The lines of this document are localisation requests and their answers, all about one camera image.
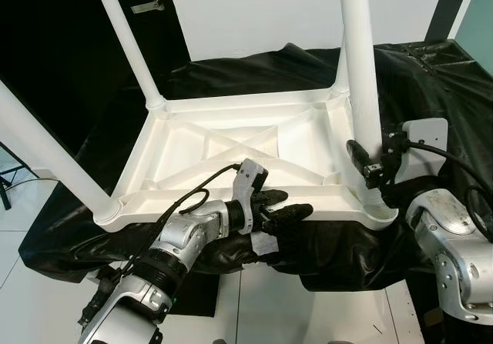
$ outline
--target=robotic hand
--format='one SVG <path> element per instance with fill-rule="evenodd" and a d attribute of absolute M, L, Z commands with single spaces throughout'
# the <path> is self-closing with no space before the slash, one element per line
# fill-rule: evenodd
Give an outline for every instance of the robotic hand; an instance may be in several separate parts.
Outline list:
<path fill-rule="evenodd" d="M 209 192 L 204 186 L 228 169 L 237 170 L 232 200 L 206 202 Z M 122 270 L 100 276 L 98 291 L 79 320 L 79 344 L 161 343 L 163 336 L 157 325 L 165 319 L 183 279 L 209 243 L 232 232 L 269 237 L 287 216 L 302 219 L 312 213 L 311 205 L 289 205 L 270 212 L 268 207 L 286 200 L 287 194 L 279 190 L 261 192 L 267 175 L 262 166 L 245 159 L 241 165 L 221 169 L 176 201 L 158 219 L 140 253 Z M 174 214 L 185 199 L 198 192 L 206 196 Z"/>
<path fill-rule="evenodd" d="M 405 122 L 402 132 L 390 134 L 377 164 L 355 141 L 347 143 L 347 150 L 366 186 L 378 187 L 387 205 L 404 210 L 418 245 L 434 263 L 442 311 L 462 322 L 492 326 L 491 216 L 481 219 L 472 209 L 471 194 L 481 195 L 489 209 L 493 195 L 473 168 L 444 151 L 447 132 L 444 119 Z M 437 174 L 445 158 L 459 164 L 478 183 L 467 189 L 466 206 L 440 189 Z"/>

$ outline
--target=door handle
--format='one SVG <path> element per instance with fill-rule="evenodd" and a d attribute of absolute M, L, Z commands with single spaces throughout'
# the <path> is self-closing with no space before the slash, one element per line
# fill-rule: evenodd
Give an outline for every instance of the door handle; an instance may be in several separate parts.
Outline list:
<path fill-rule="evenodd" d="M 163 0 L 151 0 L 149 3 L 138 4 L 131 7 L 134 15 L 149 11 L 164 11 Z"/>

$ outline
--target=floor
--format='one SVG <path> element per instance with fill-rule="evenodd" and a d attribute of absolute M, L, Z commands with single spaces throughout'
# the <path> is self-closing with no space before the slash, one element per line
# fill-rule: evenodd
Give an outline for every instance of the floor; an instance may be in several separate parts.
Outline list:
<path fill-rule="evenodd" d="M 17 181 L 29 179 L 18 173 Z M 12 189 L 12 209 L 0 207 L 0 342 L 77 342 L 76 321 L 96 290 L 24 267 L 17 248 L 55 182 Z M 267 267 L 222 276 L 214 318 L 168 316 L 160 327 L 169 344 L 422 344 L 405 282 L 376 292 L 308 292 L 297 276 Z"/>

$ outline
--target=green wall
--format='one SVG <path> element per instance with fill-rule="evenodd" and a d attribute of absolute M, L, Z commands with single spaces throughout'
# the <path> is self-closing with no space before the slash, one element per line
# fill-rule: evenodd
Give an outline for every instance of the green wall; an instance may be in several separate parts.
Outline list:
<path fill-rule="evenodd" d="M 493 75 L 493 0 L 471 0 L 455 41 Z"/>

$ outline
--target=black plastic sheet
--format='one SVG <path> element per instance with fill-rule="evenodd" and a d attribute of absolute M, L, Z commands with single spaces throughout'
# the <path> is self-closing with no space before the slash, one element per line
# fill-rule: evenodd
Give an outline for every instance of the black plastic sheet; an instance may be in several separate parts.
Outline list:
<path fill-rule="evenodd" d="M 240 59 L 191 62 L 159 88 L 168 99 L 318 89 L 330 86 L 339 50 L 304 51 L 288 44 L 278 52 Z M 444 117 L 448 150 L 469 161 L 491 183 L 493 159 L 493 79 L 454 42 L 379 45 L 375 65 L 385 132 L 411 119 Z M 123 89 L 77 155 L 81 166 L 111 192 L 146 116 L 142 93 Z M 459 199 L 469 179 L 447 162 L 441 181 Z M 278 266 L 300 274 L 312 290 L 381 289 L 429 262 L 399 218 L 381 232 L 357 222 L 303 222 L 297 263 Z M 79 282 L 88 271 L 135 253 L 149 225 L 107 233 L 63 185 L 57 185 L 19 252 L 31 269 L 54 279 Z M 207 247 L 196 269 L 226 273 L 255 262 L 245 238 Z"/>

